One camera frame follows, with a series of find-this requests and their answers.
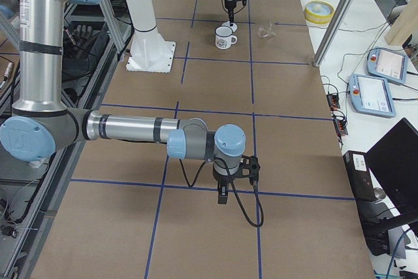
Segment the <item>white ceramic lid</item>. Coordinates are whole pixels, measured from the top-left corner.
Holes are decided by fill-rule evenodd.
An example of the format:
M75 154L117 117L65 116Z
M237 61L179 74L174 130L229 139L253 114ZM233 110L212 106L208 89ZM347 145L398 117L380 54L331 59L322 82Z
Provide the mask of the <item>white ceramic lid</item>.
M238 29L238 26L236 23L230 23L229 21L222 23L222 26L230 27L233 33L236 32L236 30Z

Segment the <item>white enamel mug blue rim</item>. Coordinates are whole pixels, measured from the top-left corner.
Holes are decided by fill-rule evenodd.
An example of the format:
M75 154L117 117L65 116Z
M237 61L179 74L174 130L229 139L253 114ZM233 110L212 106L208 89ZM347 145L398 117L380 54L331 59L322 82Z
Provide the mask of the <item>white enamel mug blue rim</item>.
M232 29L227 26L219 26L215 29L215 46L218 49L226 50L237 43L237 37L233 35Z

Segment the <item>yellow rimmed bowl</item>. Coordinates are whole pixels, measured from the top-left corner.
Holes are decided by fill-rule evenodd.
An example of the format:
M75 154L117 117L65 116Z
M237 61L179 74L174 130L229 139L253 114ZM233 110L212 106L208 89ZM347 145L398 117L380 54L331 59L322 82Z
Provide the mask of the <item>yellow rimmed bowl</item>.
M334 7L325 1L310 1L304 8L305 19L313 24L328 24L334 15Z

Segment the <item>black computer box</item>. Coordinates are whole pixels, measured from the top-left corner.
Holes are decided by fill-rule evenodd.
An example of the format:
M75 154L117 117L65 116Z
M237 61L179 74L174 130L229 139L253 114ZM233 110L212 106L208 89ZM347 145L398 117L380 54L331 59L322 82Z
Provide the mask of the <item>black computer box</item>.
M374 187L370 169L366 164L365 153L348 150L343 158L355 199L368 202L375 201Z

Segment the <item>near teach pendant tablet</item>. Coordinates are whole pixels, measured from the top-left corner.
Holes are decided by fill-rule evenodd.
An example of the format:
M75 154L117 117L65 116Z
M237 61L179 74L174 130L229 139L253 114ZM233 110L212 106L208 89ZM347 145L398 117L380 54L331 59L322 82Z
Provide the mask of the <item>near teach pendant tablet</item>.
M352 74L348 83L351 103L358 113L386 118L396 116L386 78Z

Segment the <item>teach pendant tablet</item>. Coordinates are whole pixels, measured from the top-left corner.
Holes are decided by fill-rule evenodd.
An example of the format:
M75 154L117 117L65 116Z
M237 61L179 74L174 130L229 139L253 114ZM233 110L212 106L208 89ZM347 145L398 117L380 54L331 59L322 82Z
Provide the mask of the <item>teach pendant tablet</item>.
M407 55L388 48L374 48L366 61L368 74L386 78L389 82L402 85L406 82Z
M351 103L358 113L386 118L396 116L386 78L352 74L348 83Z

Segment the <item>far teach pendant tablet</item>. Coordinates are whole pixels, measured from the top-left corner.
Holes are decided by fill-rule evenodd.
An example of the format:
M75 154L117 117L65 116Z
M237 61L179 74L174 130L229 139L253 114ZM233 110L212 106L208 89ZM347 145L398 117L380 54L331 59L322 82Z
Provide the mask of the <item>far teach pendant tablet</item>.
M389 82L402 85L406 82L407 55L388 48L374 48L366 61L368 74L386 78Z

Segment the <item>black monitor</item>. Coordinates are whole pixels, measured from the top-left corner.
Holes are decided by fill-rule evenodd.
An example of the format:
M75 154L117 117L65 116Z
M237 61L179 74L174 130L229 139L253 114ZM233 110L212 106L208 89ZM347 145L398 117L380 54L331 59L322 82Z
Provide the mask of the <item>black monitor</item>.
M407 118L397 122L366 153L366 163L400 214L365 223L367 237L403 225L417 227L417 129Z

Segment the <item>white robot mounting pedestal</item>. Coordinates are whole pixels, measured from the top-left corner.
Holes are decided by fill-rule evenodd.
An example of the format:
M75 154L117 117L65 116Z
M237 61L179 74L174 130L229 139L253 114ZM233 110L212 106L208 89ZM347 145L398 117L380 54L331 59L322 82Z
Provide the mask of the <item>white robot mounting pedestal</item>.
M158 31L152 0L126 0L134 28L128 71L169 73L176 48Z

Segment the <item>aluminium frame post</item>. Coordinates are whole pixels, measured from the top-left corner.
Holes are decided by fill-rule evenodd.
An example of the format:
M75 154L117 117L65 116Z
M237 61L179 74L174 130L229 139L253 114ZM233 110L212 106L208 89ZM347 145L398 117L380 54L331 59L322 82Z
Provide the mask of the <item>aluminium frame post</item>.
M314 67L319 67L322 61L324 60L352 2L353 0L339 1L334 16L332 17L330 24L327 30L325 31L325 34L313 59Z

